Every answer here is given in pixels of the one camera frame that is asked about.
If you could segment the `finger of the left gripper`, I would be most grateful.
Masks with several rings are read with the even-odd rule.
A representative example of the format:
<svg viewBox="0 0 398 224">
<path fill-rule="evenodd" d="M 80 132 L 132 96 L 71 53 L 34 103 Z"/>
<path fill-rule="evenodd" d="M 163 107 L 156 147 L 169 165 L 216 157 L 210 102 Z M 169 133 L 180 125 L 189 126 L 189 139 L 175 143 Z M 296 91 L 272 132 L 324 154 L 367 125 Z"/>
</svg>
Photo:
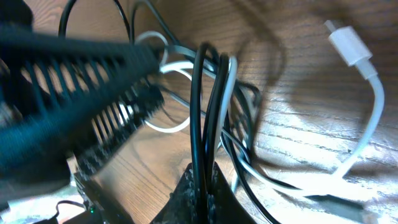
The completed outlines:
<svg viewBox="0 0 398 224">
<path fill-rule="evenodd" d="M 148 45 L 117 42 L 93 42 L 64 39 L 33 33 L 17 26 L 1 25 L 1 59 L 9 73 L 1 75 L 1 93 L 32 93 L 33 88 L 12 81 L 26 62 L 51 65 L 94 61 L 111 70 L 111 86 L 124 93 L 159 93 L 157 86 L 140 84 L 151 73 L 159 71 L 158 56 Z"/>
<path fill-rule="evenodd" d="M 129 115 L 123 126 L 103 146 L 90 146 L 81 159 L 86 162 L 87 175 L 93 175 L 106 164 L 121 138 L 128 137 L 141 125 L 145 117 L 152 114 L 164 99 L 155 85 L 134 88 L 129 81 L 112 80 L 100 89 L 83 95 L 74 103 L 51 111 L 41 117 L 34 117 L 1 131 L 1 174 L 14 172 L 38 163 L 45 157 L 57 156 L 67 138 L 88 132 L 91 120 L 113 103 L 120 101 L 127 92 L 135 96 L 126 103 L 139 110 Z"/>
</svg>

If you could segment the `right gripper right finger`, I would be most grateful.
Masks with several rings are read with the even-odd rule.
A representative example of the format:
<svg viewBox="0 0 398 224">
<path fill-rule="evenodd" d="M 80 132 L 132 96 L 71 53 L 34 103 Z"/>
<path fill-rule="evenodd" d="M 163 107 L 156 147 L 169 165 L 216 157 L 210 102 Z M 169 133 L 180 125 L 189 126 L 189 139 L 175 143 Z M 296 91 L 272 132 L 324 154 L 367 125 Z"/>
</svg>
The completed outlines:
<svg viewBox="0 0 398 224">
<path fill-rule="evenodd" d="M 215 162 L 209 193 L 209 222 L 225 224 L 256 224 L 238 202 L 221 169 Z"/>
</svg>

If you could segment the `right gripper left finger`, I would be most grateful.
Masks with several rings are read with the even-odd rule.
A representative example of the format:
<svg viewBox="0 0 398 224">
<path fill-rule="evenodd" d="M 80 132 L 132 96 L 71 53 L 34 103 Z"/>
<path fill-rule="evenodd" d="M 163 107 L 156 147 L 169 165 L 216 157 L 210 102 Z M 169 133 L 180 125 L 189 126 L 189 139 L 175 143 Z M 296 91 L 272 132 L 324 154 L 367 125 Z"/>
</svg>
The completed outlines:
<svg viewBox="0 0 398 224">
<path fill-rule="evenodd" d="M 189 163 L 185 168 L 175 190 L 170 194 L 168 202 L 154 217 L 151 223 L 205 223 L 205 218 L 199 217 L 196 199 L 192 164 Z"/>
</svg>

